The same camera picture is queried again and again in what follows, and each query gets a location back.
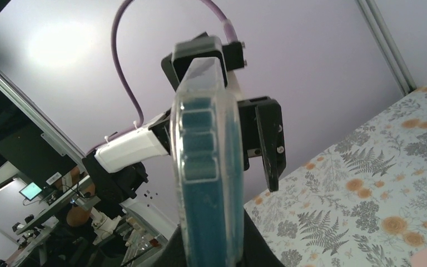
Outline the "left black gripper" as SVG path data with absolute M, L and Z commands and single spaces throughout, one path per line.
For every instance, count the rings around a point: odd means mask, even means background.
M 148 128 L 176 171 L 246 171 L 261 157 L 267 188 L 279 190 L 286 168 L 282 110 L 268 97 L 178 97 L 172 109 Z

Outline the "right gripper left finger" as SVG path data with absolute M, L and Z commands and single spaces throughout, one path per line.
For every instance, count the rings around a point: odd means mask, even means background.
M 180 225 L 177 225 L 167 245 L 152 267 L 186 267 L 186 255 Z

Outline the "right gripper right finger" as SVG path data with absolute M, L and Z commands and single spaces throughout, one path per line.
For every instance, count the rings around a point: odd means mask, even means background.
M 241 266 L 284 267 L 275 256 L 256 225 L 244 210 L 244 245 Z

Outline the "black phone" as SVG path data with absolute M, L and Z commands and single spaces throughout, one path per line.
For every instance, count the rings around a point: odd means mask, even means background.
M 243 148 L 220 60 L 195 58 L 172 104 L 171 155 L 188 266 L 235 266 L 243 246 Z

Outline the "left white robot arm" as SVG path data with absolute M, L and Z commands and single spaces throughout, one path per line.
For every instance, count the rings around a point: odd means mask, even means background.
M 278 191 L 279 177 L 286 167 L 282 108 L 268 96 L 242 100 L 237 105 L 244 170 L 249 169 L 250 158 L 261 157 L 267 188 Z M 170 116 L 167 110 L 136 130 L 113 135 L 83 158 L 101 200 L 119 204 L 137 196 L 136 190 L 148 182 L 142 162 L 171 153 Z

